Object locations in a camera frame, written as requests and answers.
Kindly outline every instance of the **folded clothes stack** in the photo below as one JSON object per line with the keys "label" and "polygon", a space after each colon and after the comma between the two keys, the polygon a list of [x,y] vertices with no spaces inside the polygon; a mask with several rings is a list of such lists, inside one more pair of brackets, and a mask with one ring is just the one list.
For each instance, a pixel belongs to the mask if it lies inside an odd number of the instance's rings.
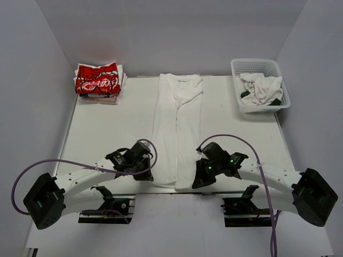
{"label": "folded clothes stack", "polygon": [[118,104],[118,96],[127,79],[123,66],[116,62],[98,67],[79,64],[75,75],[79,101],[91,103]]}
{"label": "folded clothes stack", "polygon": [[281,105],[282,77],[264,77],[263,73],[241,73],[247,91],[241,94],[246,105]]}

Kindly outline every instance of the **white plastic basket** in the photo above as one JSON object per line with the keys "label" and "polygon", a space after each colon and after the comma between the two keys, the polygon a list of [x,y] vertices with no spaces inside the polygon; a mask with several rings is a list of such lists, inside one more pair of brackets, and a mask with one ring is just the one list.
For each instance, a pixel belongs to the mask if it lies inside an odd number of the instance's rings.
{"label": "white plastic basket", "polygon": [[268,59],[234,59],[231,61],[232,76],[234,79],[236,98],[240,112],[276,112],[290,106],[289,95],[284,81],[281,83],[281,88],[284,94],[281,99],[281,105],[245,105],[241,102],[241,94],[246,91],[244,82],[240,79],[240,73],[263,73],[265,77],[282,76],[278,64],[273,60]]}

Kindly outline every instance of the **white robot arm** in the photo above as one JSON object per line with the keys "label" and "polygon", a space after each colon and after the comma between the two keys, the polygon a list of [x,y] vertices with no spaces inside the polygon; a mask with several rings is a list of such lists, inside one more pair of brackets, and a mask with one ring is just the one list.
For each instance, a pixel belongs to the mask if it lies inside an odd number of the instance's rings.
{"label": "white robot arm", "polygon": [[[224,173],[229,177],[252,181],[242,200],[258,209],[268,208],[265,189],[256,185],[262,184],[256,161],[240,153],[228,155],[216,143],[207,145],[203,153],[207,159],[197,161],[192,188],[213,184],[215,176]],[[107,155],[94,165],[94,169],[80,169],[56,177],[45,173],[24,198],[24,205],[38,229],[51,226],[69,213],[99,209],[113,196],[107,189],[102,188],[101,191],[95,185],[119,177],[116,171],[121,171],[121,174],[128,172],[136,180],[152,181],[149,154],[149,148],[138,142],[131,149],[123,148]],[[274,209],[299,214],[313,225],[324,226],[338,197],[317,171],[307,169],[306,172],[297,172],[269,165],[264,165],[263,169]],[[148,172],[135,175],[135,172],[142,170]]]}

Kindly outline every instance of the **white wall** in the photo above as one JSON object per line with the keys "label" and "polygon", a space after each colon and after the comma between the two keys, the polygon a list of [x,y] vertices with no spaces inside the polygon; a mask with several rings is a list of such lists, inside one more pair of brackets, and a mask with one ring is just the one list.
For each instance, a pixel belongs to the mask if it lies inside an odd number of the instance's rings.
{"label": "white wall", "polygon": [[[317,169],[343,197],[343,1],[309,0],[277,57],[292,102],[280,114],[298,170]],[[326,232],[335,256],[343,256],[343,202]]]}
{"label": "white wall", "polygon": [[36,0],[71,65],[114,59],[130,76],[230,74],[275,59],[306,0]]}
{"label": "white wall", "polygon": [[[12,208],[10,192],[29,164],[56,157],[74,103],[72,68],[34,0],[3,0],[0,8],[0,249],[21,256],[31,218]],[[42,165],[23,178],[17,202]]]}

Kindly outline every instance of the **white tabletop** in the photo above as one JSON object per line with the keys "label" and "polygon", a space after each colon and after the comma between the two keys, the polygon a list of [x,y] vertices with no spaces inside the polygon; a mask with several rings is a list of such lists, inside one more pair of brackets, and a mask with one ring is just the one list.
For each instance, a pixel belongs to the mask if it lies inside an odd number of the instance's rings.
{"label": "white tabletop", "polygon": [[[77,103],[63,158],[92,164],[112,151],[131,147],[152,134],[158,78],[132,78],[119,105]],[[204,77],[201,139],[230,133],[249,141],[263,162],[291,169],[273,114],[240,115],[232,77]],[[229,153],[252,155],[243,143],[216,139]],[[58,174],[75,170],[60,165]],[[218,177],[217,183],[200,191],[244,191],[250,182]],[[131,177],[104,183],[112,193],[172,192]],[[38,248],[37,257],[142,256],[206,257],[269,256],[271,228],[225,228],[218,196],[139,194],[129,225],[78,224],[78,214],[62,217],[56,224],[29,233],[26,247]],[[283,212],[277,227],[279,256],[320,257],[332,254],[324,228],[298,215]]]}
{"label": "white tabletop", "polygon": [[[158,82],[159,78],[129,78],[119,105],[78,102],[62,157],[93,164],[118,148],[131,148],[138,139],[150,139]],[[214,134],[237,135],[256,148],[262,162],[292,169],[274,114],[240,114],[231,76],[203,77],[203,88],[201,141]],[[222,137],[214,141],[229,153],[240,152],[253,157],[249,147],[236,139]],[[72,165],[60,164],[57,174],[76,169]],[[113,194],[174,192],[149,182],[137,182],[132,176],[103,184]],[[215,184],[192,191],[244,191],[249,185],[249,181],[219,175]]]}

